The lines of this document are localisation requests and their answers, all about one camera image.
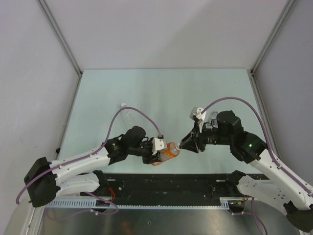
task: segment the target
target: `white wall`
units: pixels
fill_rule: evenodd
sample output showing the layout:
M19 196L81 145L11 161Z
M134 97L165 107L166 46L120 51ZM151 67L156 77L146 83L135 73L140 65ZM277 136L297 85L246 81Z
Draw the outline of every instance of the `white wall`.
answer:
M37 158L51 159L77 75L36 1L0 7L0 234Z
M300 0L256 77L281 158L313 184L313 1Z
M253 66L287 0L47 0L82 69Z

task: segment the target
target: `light blue tabletop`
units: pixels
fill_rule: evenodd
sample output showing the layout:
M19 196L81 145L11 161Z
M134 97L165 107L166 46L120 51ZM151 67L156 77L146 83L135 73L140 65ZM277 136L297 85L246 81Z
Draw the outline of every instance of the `light blue tabletop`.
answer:
M100 145L112 117L125 102L138 108L154 120L168 142L179 141L193 127L189 114L193 107L205 108L212 101L236 96L257 109L247 71L244 69L166 69L166 70L85 70L74 103L59 159L66 159ZM263 133L254 113L236 100L222 101L212 111L232 110L242 121L245 130L262 139ZM157 137L155 128L133 112L137 124L148 137ZM121 117L117 117L110 137L127 131ZM128 158L106 168L110 173L175 173L213 174L259 173L236 160L229 146L206 147L200 154L181 151L174 159L159 166L145 165L141 157Z

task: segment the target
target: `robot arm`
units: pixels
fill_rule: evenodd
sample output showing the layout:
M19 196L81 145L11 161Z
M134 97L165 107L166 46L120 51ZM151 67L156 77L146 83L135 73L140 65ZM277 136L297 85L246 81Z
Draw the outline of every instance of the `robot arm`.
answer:
M165 140L145 136L144 129L134 126L126 134L109 139L104 146L70 159L51 162L45 157L38 159L24 178L26 185L43 172L51 171L28 187L33 207L44 206L58 196L107 187L104 173L91 171L123 161L128 155L142 157L144 164L161 162L160 151L166 148Z
M311 231L313 187L297 176L276 155L272 159L267 144L256 135L244 131L240 119L232 111L219 113L218 127L215 128L212 125L207 127L208 123L202 125L203 120L199 117L203 114L195 113L195 110L197 108L191 114L195 121L194 128L182 139L180 148L199 153L205 150L207 144L229 145L230 152L237 160L250 164L274 184L253 180L239 171L231 174L229 183L240 193L258 198L278 209L298 229Z

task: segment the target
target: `clear plastic bottle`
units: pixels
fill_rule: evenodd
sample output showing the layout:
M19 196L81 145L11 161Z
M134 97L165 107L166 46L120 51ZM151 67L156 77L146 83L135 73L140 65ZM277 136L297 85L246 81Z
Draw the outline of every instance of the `clear plastic bottle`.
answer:
M127 107L126 103L121 103L121 108ZM132 129L136 125L135 118L132 115L132 111L130 109L125 109L120 114L122 116L123 123L126 127L126 131Z
M167 144L167 149L161 152L162 161L152 163L152 165L160 165L167 160L177 157L180 153L179 144L180 143L169 142Z

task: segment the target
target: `table surface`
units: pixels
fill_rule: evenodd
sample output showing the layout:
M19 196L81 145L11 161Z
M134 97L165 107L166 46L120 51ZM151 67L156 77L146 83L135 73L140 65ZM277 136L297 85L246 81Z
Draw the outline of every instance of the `table surface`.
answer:
M86 70L61 147L59 159L66 159L100 145L120 104L138 108L154 120L165 139L179 141L193 127L189 114L193 107L206 107L214 100L236 96L257 109L256 100L244 69L166 69L166 70ZM245 130L262 139L263 133L254 113L236 100L222 101L212 111L233 110ZM156 137L155 128L133 111L136 124ZM127 131L117 117L110 137ZM207 146L200 154L182 150L175 159L159 166L145 165L142 159L128 156L125 161L102 169L109 173L214 174L240 170L259 173L233 157L229 146Z
M49 209L53 218L64 218L80 209ZM299 235L286 217L262 202L255 202L257 216L269 235ZM245 212L251 213L250 201ZM38 235L259 235L251 215L232 216L227 210L121 209L113 215L81 213L64 221L45 216Z

